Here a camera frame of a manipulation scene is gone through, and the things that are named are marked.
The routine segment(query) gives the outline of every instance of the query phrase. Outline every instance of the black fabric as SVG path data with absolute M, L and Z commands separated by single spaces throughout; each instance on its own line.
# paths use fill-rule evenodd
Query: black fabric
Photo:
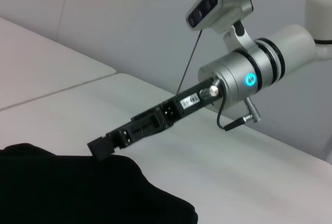
M 131 159 L 0 150 L 1 223 L 197 223 L 189 203 L 150 184 Z

